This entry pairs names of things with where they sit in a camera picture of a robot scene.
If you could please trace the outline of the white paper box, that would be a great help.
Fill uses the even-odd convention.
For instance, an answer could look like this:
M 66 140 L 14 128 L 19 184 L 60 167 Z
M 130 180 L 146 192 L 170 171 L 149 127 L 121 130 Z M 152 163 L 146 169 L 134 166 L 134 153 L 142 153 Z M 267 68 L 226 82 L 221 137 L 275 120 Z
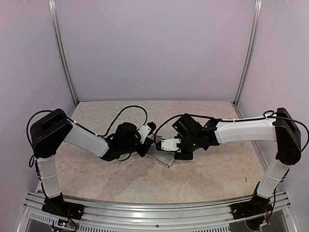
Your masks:
M 161 136 L 156 136 L 156 145 L 152 144 L 147 156 L 153 159 L 154 161 L 157 161 L 159 164 L 162 164 L 166 168 L 170 168 L 174 162 L 174 153 L 173 152 L 167 152 L 165 150 L 161 149 L 161 141 L 164 140 Z

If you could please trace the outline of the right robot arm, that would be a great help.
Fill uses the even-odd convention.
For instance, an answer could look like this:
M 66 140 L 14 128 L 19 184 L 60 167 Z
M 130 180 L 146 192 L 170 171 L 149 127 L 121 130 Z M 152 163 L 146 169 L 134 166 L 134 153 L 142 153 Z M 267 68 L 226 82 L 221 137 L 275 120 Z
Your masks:
M 276 142 L 277 153 L 265 176 L 256 186 L 255 197 L 247 203 L 247 211 L 256 215 L 266 206 L 275 188 L 285 178 L 291 166 L 301 158 L 301 133 L 285 108 L 267 111 L 262 117 L 243 119 L 210 118 L 202 126 L 189 114 L 182 115 L 173 123 L 178 133 L 173 147 L 180 156 L 178 160 L 191 160 L 193 152 L 210 146 L 242 141 Z

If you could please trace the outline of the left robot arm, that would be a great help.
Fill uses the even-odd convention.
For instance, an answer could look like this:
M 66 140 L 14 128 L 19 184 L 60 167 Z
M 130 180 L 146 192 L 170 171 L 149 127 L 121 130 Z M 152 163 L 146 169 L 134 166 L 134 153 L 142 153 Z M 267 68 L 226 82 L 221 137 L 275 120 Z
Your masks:
M 156 124 L 145 121 L 141 127 L 130 122 L 117 126 L 112 134 L 98 135 L 69 118 L 62 109 L 44 110 L 45 116 L 27 123 L 26 135 L 33 150 L 38 179 L 48 206 L 57 215 L 67 211 L 67 203 L 63 201 L 56 172 L 55 155 L 63 142 L 86 150 L 104 161 L 119 160 L 122 155 L 131 156 L 138 153 L 144 157 L 153 144 L 150 135 Z

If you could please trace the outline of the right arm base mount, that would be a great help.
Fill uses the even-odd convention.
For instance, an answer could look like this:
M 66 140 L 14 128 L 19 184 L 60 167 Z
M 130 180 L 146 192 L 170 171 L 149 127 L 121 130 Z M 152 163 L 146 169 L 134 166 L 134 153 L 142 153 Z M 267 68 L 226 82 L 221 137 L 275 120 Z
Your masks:
M 270 212 L 272 210 L 272 205 L 269 201 L 262 203 L 250 200 L 232 204 L 230 208 L 232 211 L 233 219 L 236 220 L 263 214 L 266 211 Z

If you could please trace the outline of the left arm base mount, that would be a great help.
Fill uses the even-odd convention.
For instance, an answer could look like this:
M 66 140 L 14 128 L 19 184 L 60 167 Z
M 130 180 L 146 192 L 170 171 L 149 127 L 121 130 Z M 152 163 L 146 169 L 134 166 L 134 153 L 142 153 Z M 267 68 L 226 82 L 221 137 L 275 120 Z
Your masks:
M 78 203 L 63 202 L 60 206 L 54 207 L 51 203 L 44 202 L 42 206 L 42 211 L 65 218 L 81 220 L 84 212 L 84 205 Z

